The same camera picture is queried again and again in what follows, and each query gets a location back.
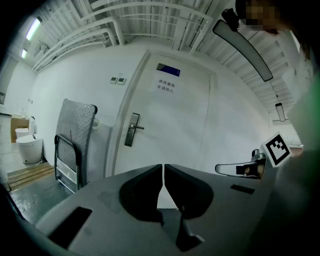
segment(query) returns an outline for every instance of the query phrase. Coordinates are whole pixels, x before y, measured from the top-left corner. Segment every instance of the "wooden pallet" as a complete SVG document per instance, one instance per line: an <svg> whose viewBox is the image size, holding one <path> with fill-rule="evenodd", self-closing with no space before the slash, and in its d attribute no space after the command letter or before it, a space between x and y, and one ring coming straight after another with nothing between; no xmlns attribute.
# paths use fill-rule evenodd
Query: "wooden pallet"
<svg viewBox="0 0 320 256"><path fill-rule="evenodd" d="M44 162L32 167L8 173L8 185L11 191L17 190L43 177L52 175L53 173L54 166L50 165L48 162Z"/></svg>

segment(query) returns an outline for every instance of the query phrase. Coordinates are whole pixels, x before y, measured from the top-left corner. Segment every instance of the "white toilet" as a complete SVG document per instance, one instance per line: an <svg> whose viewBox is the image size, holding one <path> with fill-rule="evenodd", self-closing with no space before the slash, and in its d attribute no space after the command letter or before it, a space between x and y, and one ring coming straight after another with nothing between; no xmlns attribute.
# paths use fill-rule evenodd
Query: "white toilet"
<svg viewBox="0 0 320 256"><path fill-rule="evenodd" d="M23 136L32 135L35 133L35 119L30 117L29 128L17 128L15 129L15 134L17 139Z"/></svg>
<svg viewBox="0 0 320 256"><path fill-rule="evenodd" d="M30 134L17 138L16 144L22 161L25 164L41 161L43 139L38 134Z"/></svg>

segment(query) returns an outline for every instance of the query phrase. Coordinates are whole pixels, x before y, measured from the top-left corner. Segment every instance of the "gray floor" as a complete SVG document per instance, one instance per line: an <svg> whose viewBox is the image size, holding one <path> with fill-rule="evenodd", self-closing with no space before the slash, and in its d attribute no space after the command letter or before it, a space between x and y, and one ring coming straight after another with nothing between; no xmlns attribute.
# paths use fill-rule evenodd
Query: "gray floor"
<svg viewBox="0 0 320 256"><path fill-rule="evenodd" d="M23 217L34 225L47 211L73 193L50 175L10 192L10 195Z"/></svg>
<svg viewBox="0 0 320 256"><path fill-rule="evenodd" d="M11 117L0 115L0 183L8 181L7 174L37 163L23 163L16 143L11 143Z"/></svg>

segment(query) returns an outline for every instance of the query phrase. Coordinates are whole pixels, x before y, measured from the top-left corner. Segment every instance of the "white door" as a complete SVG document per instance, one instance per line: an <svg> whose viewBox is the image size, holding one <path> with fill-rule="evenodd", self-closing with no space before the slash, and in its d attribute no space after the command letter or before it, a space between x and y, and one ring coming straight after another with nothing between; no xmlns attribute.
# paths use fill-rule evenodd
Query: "white door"
<svg viewBox="0 0 320 256"><path fill-rule="evenodd" d="M175 76L157 70L164 64ZM137 84L118 146L114 174L156 164L196 169L209 103L210 74L200 67L152 54ZM125 140L133 113L140 115L132 146Z"/></svg>

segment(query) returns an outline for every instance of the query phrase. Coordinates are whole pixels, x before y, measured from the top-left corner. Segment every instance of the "white tiled floor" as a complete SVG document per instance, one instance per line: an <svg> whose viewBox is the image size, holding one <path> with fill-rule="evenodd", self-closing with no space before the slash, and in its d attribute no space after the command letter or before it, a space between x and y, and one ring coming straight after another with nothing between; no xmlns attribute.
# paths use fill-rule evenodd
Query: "white tiled floor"
<svg viewBox="0 0 320 256"><path fill-rule="evenodd" d="M8 173L36 164L22 162L17 145L11 143L10 125L11 117L0 115L0 183L7 182Z"/></svg>

